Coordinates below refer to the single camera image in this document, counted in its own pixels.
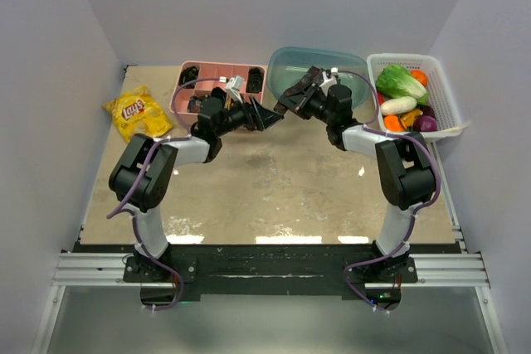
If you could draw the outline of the dark brown patterned tie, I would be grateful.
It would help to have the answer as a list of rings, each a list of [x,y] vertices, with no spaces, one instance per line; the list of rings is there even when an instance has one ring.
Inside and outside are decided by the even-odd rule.
[[[310,99],[323,82],[322,72],[322,69],[311,66],[295,84],[282,93],[273,110],[277,114],[285,114],[289,110],[302,117],[309,108]]]

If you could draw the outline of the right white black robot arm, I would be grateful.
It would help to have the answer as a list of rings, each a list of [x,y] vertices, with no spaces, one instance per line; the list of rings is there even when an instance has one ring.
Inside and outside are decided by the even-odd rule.
[[[312,66],[286,89],[275,111],[325,123],[328,140],[336,148],[374,158],[387,209],[382,229],[373,242],[371,259],[347,266],[363,277],[389,281],[403,267],[410,252],[410,237],[422,209],[441,192],[441,175],[418,133],[394,134],[369,128],[353,116],[352,92],[339,71]]]

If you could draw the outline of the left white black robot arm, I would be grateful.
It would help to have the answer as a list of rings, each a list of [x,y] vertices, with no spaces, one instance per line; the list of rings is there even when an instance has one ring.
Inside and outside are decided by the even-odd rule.
[[[109,188],[119,204],[107,217],[130,216],[135,249],[145,256],[142,270],[153,281],[165,280],[172,261],[164,256],[160,204],[178,167],[211,162],[222,149],[222,136],[239,128],[264,131],[284,118],[255,99],[227,109],[218,98],[202,102],[196,123],[183,138],[150,138],[138,133],[129,141],[110,174]]]

